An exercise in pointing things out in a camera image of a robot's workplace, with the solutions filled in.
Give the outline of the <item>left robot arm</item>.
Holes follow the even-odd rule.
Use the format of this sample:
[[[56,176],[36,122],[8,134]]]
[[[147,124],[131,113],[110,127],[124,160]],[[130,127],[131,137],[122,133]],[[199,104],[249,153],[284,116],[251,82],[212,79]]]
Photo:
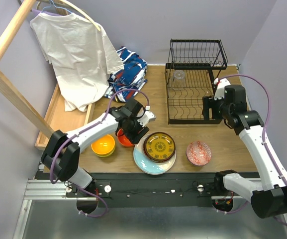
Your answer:
[[[149,106],[143,106],[131,99],[120,107],[108,107],[96,120],[78,129],[63,133],[52,133],[42,153],[41,163],[50,169],[50,179],[70,182],[84,197],[90,196],[96,188],[95,179],[79,166],[80,154],[100,138],[123,130],[132,144],[137,144],[149,131],[148,123],[156,116]]]

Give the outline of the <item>orange-red bowl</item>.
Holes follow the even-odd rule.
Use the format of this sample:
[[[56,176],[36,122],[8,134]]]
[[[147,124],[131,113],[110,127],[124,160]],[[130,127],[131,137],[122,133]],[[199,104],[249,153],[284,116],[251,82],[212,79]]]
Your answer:
[[[119,143],[125,147],[132,147],[134,146],[134,144],[132,144],[130,142],[130,140],[125,136],[124,132],[122,129],[120,129],[118,132],[117,132],[117,139],[119,141]]]

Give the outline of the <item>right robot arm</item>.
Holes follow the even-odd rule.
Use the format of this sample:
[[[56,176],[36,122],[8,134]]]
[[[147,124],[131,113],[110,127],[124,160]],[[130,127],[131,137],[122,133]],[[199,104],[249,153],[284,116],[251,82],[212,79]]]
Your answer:
[[[257,111],[247,109],[246,91],[241,85],[219,82],[214,96],[203,98],[204,115],[212,109],[215,116],[235,131],[245,144],[258,170],[261,183],[254,183],[234,170],[215,174],[211,191],[215,195],[234,192],[252,206],[263,219],[287,214],[287,171],[263,132],[264,122]]]

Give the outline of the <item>clear faceted drinking glass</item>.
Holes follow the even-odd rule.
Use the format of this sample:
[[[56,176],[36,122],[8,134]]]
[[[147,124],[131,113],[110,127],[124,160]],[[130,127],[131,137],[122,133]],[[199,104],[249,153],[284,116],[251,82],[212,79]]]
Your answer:
[[[183,70],[175,70],[173,72],[171,86],[173,90],[180,90],[186,86],[185,72]]]

